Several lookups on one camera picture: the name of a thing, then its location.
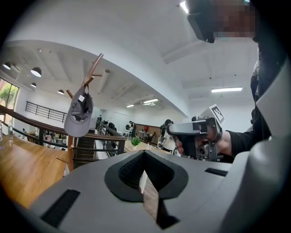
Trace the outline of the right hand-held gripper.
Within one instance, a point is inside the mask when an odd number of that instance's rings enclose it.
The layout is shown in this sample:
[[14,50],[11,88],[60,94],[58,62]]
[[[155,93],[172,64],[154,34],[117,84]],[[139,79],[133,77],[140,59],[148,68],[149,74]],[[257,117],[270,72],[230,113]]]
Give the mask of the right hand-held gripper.
[[214,104],[191,122],[174,123],[167,127],[172,136],[184,136],[183,156],[203,161],[219,161],[223,158],[217,151],[217,142],[222,138],[222,123],[225,120],[219,107]]

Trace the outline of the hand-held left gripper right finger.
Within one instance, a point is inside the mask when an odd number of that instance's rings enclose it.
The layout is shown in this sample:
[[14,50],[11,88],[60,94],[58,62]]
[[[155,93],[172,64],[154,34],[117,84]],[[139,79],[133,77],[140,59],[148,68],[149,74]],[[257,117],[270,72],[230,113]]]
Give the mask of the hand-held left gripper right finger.
[[232,233],[224,193],[228,164],[144,152],[144,168],[158,191],[156,222],[146,233]]

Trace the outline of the person's right hand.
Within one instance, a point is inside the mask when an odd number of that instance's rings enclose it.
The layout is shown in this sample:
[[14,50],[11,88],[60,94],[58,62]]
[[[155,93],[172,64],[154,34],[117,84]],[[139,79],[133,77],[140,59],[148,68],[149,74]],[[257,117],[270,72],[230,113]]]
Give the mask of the person's right hand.
[[184,149],[182,147],[182,142],[179,139],[176,139],[176,147],[177,147],[179,154],[181,156],[184,155]]

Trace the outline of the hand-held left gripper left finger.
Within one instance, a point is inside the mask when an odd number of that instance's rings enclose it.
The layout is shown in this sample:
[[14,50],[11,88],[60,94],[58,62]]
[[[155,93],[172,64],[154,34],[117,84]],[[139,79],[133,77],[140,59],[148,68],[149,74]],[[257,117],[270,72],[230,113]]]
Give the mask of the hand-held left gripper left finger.
[[29,207],[39,217],[68,189],[80,194],[59,230],[66,233],[156,233],[157,225],[143,203],[121,201],[107,188],[108,168],[131,156],[115,157],[83,165],[46,189]]

